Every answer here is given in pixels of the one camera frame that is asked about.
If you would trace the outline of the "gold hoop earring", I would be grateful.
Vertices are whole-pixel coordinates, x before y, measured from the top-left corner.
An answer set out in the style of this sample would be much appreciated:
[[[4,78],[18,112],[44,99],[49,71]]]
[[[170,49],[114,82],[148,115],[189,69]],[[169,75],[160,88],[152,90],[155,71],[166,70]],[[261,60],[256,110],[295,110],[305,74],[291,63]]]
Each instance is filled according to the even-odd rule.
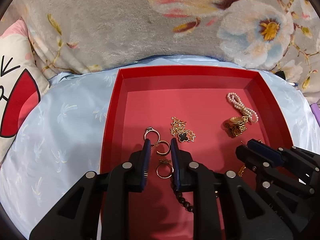
[[[156,151],[156,154],[159,156],[167,156],[171,151],[170,144],[165,140],[160,140],[153,145],[153,148]]]

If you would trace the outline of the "gold wristwatch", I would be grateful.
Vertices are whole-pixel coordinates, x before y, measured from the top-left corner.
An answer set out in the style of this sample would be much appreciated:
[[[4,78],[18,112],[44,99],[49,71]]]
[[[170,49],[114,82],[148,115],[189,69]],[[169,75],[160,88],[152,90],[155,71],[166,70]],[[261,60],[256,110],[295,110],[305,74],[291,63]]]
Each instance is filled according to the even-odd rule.
[[[234,116],[223,122],[223,126],[227,129],[228,135],[231,138],[236,138],[247,130],[247,116]]]

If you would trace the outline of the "red jewelry tray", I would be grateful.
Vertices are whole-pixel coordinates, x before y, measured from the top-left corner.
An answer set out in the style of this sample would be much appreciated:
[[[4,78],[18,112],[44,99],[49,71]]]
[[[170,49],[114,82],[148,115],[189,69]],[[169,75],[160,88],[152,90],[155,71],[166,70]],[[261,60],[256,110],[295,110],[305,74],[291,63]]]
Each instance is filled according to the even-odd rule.
[[[247,130],[231,138],[223,122],[247,116]],[[144,139],[172,139],[178,119],[195,135],[179,148],[215,172],[242,167],[235,149],[250,139],[272,148],[291,147],[292,135],[274,94],[259,72],[209,66],[124,68],[114,84],[101,151],[109,172],[141,150]],[[153,131],[146,135],[147,128]]]

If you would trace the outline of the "purple box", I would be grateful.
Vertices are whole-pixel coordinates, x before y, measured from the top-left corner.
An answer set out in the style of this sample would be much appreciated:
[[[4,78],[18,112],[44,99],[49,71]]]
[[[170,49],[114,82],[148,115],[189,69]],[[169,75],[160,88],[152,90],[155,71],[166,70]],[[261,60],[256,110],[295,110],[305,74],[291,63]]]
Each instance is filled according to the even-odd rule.
[[[320,108],[319,105],[317,105],[316,103],[313,103],[311,106],[311,110],[320,126]]]

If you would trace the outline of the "blue pen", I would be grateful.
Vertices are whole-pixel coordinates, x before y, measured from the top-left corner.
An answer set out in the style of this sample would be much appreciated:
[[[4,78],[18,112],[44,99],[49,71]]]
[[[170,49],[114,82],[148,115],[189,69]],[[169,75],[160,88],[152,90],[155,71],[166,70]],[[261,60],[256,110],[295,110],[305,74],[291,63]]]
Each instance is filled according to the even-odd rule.
[[[298,86],[298,83],[296,83],[296,82],[288,82],[288,83],[293,87],[297,87]]]

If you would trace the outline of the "light blue patterned cloth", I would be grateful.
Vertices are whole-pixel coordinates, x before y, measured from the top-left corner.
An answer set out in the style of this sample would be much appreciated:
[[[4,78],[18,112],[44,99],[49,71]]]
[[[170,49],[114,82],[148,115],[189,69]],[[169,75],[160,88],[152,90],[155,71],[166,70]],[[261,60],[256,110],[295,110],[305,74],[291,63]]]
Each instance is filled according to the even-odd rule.
[[[236,64],[203,56],[151,57],[122,68]],[[1,205],[26,239],[50,208],[85,172],[100,168],[101,145],[117,69],[61,73],[31,111],[1,167]],[[287,121],[293,143],[319,154],[319,125],[303,94],[272,73],[262,75]]]

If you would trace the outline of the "white cat face pillow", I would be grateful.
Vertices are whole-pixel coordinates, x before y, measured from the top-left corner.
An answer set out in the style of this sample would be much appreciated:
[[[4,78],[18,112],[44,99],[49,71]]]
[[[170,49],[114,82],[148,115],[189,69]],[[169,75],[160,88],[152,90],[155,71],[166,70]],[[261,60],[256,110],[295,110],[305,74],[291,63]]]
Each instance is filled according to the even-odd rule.
[[[1,35],[1,160],[28,114],[48,90],[49,82],[36,67],[23,20]]]

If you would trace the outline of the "grey floral blanket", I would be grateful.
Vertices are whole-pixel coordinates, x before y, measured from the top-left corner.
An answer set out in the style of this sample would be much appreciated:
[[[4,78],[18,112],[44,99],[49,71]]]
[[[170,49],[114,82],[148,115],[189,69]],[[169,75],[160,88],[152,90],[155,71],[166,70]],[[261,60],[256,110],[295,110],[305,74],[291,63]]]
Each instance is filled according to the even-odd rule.
[[[153,55],[201,55],[283,72],[319,103],[319,16],[310,0],[13,0],[46,78]]]

